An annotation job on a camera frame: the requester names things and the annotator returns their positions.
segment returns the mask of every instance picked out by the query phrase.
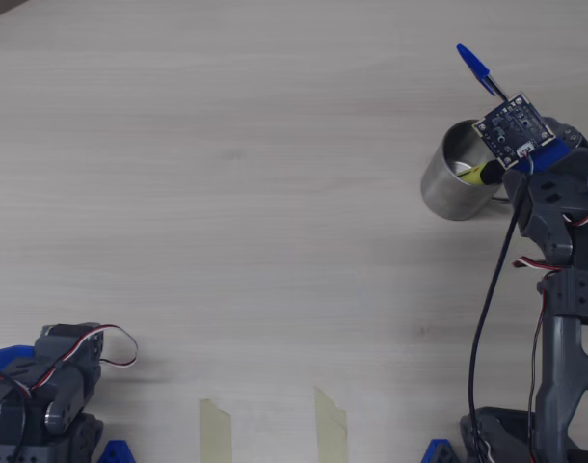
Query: masking tape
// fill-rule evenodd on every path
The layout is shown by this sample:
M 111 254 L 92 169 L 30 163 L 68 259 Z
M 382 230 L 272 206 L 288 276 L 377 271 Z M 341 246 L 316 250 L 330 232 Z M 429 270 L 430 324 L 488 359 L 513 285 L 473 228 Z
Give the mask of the masking tape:
M 348 463 L 347 413 L 317 388 L 315 421 L 319 463 Z
M 201 463 L 232 463 L 232 416 L 210 400 L 200 401 Z

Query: light wood surface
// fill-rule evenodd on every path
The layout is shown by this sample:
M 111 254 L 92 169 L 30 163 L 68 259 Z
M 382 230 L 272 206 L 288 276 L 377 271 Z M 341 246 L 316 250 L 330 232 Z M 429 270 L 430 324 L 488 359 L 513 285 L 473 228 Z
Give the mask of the light wood surface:
M 118 323 L 141 362 L 89 407 L 140 463 L 350 461 L 459 443 L 470 342 L 508 224 L 450 223 L 419 179 L 495 101 L 454 46 L 588 137 L 588 0 L 31 0 L 0 17 L 0 347 Z M 516 239 L 511 257 L 539 256 Z M 507 268 L 477 404 L 524 408 L 541 275 Z M 119 355 L 124 344 L 112 340 Z M 588 418 L 582 438 L 588 438 Z

